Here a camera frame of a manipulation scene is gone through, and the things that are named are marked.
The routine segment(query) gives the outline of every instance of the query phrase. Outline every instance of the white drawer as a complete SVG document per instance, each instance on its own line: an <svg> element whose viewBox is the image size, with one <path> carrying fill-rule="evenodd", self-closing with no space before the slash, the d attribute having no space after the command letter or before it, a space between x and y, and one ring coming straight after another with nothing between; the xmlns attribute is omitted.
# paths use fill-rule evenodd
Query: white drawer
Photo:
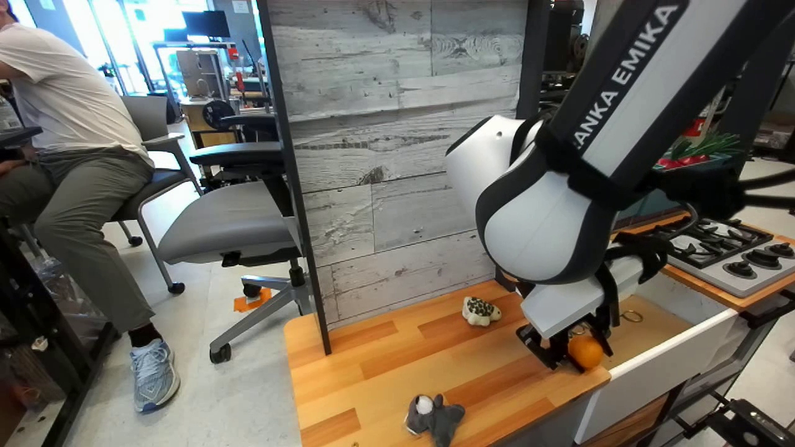
<svg viewBox="0 0 795 447"><path fill-rule="evenodd" d="M613 329L615 354L603 362L612 379L584 407L574 435L578 444L704 371L738 317L663 274L640 286L621 308L641 312L644 321L622 320Z"/></svg>

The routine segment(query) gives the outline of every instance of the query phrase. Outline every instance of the black sock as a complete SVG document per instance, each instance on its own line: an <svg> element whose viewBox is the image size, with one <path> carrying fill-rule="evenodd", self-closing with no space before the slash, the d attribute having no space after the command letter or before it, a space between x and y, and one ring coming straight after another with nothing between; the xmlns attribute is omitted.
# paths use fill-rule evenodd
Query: black sock
<svg viewBox="0 0 795 447"><path fill-rule="evenodd" d="M143 348L147 344L152 343L152 340L159 338L163 340L163 336L154 328L152 323L133 329L127 333L130 336L130 343L133 348Z"/></svg>

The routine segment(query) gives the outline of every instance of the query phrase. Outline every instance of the orange tag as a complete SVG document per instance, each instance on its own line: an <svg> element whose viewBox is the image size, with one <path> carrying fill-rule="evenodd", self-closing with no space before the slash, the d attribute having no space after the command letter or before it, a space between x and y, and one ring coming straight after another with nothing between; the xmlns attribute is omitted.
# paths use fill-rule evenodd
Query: orange tag
<svg viewBox="0 0 795 447"><path fill-rule="evenodd" d="M262 287L259 291L259 298L254 301L248 301L248 297L235 298L235 312L245 313L254 310L257 307L265 304L265 301L270 299L270 289Z"/></svg>

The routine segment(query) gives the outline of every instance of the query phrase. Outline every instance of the gray plush toy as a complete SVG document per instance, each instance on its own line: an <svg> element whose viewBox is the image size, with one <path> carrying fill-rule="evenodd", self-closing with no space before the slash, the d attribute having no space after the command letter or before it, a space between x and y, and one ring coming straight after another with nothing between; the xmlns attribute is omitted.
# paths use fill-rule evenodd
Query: gray plush toy
<svg viewBox="0 0 795 447"><path fill-rule="evenodd" d="M430 430L436 447L449 447L465 412L461 405L445 406L442 395L418 395L409 404L405 428L415 436Z"/></svg>

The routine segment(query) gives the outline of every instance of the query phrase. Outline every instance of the wooden countertop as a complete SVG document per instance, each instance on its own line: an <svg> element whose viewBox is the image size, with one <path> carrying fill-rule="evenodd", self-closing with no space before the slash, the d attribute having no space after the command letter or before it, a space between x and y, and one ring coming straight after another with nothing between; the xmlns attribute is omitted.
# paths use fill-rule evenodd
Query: wooden countertop
<svg viewBox="0 0 795 447"><path fill-rule="evenodd" d="M681 214L671 216L667 219L659 220L657 222L649 223L641 227L631 228L624 231L627 231L629 233L640 233L646 230L650 230L651 228L654 228L657 225L670 224L671 222L679 220L687 215L688 214L686 212L682 212ZM776 234L773 234L773 236L785 242L789 242L795 246L795 239L791 239L786 236L776 235ZM687 287L697 290L703 293L704 295L712 298L713 300L725 306L728 306L738 312L742 312L743 310L746 310L752 305L776 295L778 292L782 291L783 289L786 289L787 287L795 283L795 273L792 273L788 276L785 276L782 279L779 279L773 284L770 284L764 289L761 289L758 292L751 294L748 297L740 298L732 295L731 293L728 293L725 290L720 289L719 287L713 286L708 282L698 279L695 276L691 275L690 273L680 270L670 264L662 269L662 273L670 276L671 278L676 279L677 281L685 284Z"/></svg>
<svg viewBox="0 0 795 447"><path fill-rule="evenodd" d="M502 310L488 328L461 317L463 297ZM441 393L467 414L453 446L491 445L607 383L603 367L550 371L515 331L521 298L489 281L331 331L325 356L314 315L285 327L304 447L432 445L403 421L411 399Z"/></svg>

